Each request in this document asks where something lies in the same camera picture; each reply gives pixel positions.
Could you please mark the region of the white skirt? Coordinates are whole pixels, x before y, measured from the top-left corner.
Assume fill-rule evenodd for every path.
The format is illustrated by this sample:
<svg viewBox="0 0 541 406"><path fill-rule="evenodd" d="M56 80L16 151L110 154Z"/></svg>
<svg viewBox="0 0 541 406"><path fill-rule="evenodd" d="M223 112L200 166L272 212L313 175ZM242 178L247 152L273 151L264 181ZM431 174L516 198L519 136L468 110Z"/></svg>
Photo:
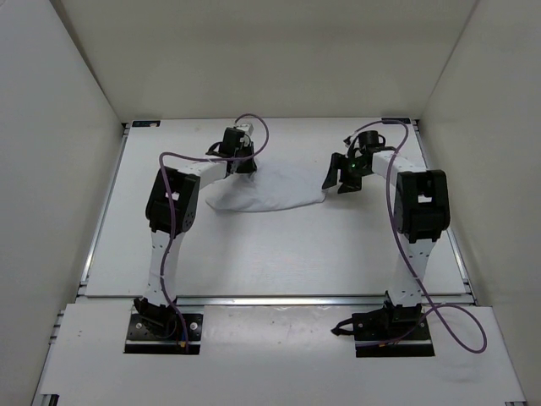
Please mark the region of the white skirt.
<svg viewBox="0 0 541 406"><path fill-rule="evenodd" d="M325 200L318 178L305 167L266 163L252 174L234 174L210 188L206 204L215 211L271 212Z"/></svg>

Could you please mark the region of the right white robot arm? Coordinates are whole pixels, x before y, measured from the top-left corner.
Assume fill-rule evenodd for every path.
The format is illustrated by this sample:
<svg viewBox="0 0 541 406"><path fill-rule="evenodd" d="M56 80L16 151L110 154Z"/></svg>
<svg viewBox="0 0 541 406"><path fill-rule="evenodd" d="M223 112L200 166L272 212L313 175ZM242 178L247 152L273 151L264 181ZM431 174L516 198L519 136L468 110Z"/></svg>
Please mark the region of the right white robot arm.
<svg viewBox="0 0 541 406"><path fill-rule="evenodd" d="M424 293L421 284L430 254L451 222L446 175L408 161L375 130L350 136L344 143L346 153L331 154L322 189L336 186L345 194L361 190L369 175L385 180L391 231L399 249L386 295L394 307L413 308Z"/></svg>

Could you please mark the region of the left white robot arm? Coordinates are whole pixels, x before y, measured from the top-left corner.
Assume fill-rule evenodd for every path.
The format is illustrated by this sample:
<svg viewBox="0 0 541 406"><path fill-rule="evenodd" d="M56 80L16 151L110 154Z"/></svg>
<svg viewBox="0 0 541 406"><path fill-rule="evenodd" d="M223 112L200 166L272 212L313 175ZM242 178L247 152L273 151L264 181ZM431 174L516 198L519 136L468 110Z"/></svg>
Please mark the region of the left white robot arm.
<svg viewBox="0 0 541 406"><path fill-rule="evenodd" d="M160 169L145 208L151 235L151 260L147 287L137 305L154 306L147 326L159 337L174 332L177 316L168 309L175 301L175 279L180 246L194 225L199 192L233 174L257 171L253 125L235 124L225 129L221 141L207 157L192 158L172 152L159 156Z"/></svg>

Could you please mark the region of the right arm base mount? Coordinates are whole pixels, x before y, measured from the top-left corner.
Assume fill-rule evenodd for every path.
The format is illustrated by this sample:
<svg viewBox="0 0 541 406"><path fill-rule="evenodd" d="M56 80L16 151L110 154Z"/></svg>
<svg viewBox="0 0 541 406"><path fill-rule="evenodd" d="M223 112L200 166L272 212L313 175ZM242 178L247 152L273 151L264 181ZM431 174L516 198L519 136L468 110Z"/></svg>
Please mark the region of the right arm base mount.
<svg viewBox="0 0 541 406"><path fill-rule="evenodd" d="M331 333L354 338L358 358L424 358L435 356L423 306L405 307L391 303L376 310L353 313Z"/></svg>

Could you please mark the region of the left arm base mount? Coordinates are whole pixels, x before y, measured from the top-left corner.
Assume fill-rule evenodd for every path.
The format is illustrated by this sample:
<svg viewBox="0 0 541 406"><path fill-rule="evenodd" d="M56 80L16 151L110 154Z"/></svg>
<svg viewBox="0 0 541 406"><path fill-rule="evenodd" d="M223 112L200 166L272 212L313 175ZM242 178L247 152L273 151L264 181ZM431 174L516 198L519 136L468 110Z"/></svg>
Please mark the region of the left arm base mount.
<svg viewBox="0 0 541 406"><path fill-rule="evenodd" d="M183 313L170 305L136 298L126 332L124 353L198 355L203 332L202 311Z"/></svg>

